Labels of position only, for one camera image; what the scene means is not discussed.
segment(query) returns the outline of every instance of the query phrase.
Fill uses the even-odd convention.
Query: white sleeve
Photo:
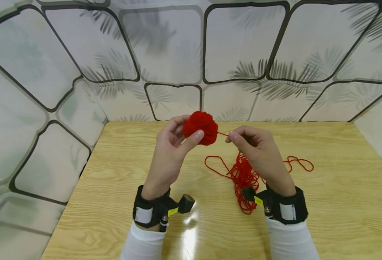
[[[266,218],[273,260],[319,260],[306,222],[285,225]]]
[[[142,230],[133,222],[120,260],[160,260],[165,232]]]

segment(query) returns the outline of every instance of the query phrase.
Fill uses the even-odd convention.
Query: wrist-mounted device
[[[304,192],[298,187],[295,187],[295,189],[295,195],[283,197],[266,184],[264,191],[256,193],[254,188],[250,186],[243,189],[242,194],[246,200],[256,202],[257,205],[262,206],[267,217],[274,218],[287,225],[303,222],[308,217]]]
[[[193,197],[184,194],[181,200],[176,202],[169,194],[169,189],[162,197],[154,200],[145,200],[142,198],[143,185],[138,187],[136,199],[133,207],[134,222],[144,228],[154,227],[160,224],[160,232],[165,232],[168,226],[168,219],[175,213],[188,213],[191,211],[195,200]]]

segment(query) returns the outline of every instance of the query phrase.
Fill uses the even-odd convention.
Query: fingernail
[[[236,132],[231,131],[229,132],[228,137],[230,138],[230,140],[234,141],[237,138],[237,135],[238,134]]]
[[[196,132],[195,132],[195,137],[196,137],[197,139],[202,139],[202,138],[204,137],[204,131],[202,131],[202,130],[198,130],[198,131],[196,131]]]

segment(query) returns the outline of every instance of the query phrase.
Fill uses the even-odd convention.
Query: wall
[[[35,260],[107,119],[40,10],[0,7],[0,260]]]
[[[107,120],[350,121],[382,157],[382,1],[85,2],[0,1],[0,259],[40,258]]]

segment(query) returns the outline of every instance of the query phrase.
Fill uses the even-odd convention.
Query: black wrist strap
[[[304,192],[298,188],[296,194],[292,197],[283,197],[274,192],[268,185],[266,189],[271,194],[273,203],[271,205],[271,213],[274,219],[287,225],[297,224],[303,222],[308,217],[308,210],[306,209]]]
[[[134,222],[144,228],[151,228],[159,224],[162,213],[160,210],[160,201],[169,197],[171,189],[169,189],[162,197],[155,200],[145,200],[142,198],[143,185],[138,187],[136,199],[133,206],[133,220]]]

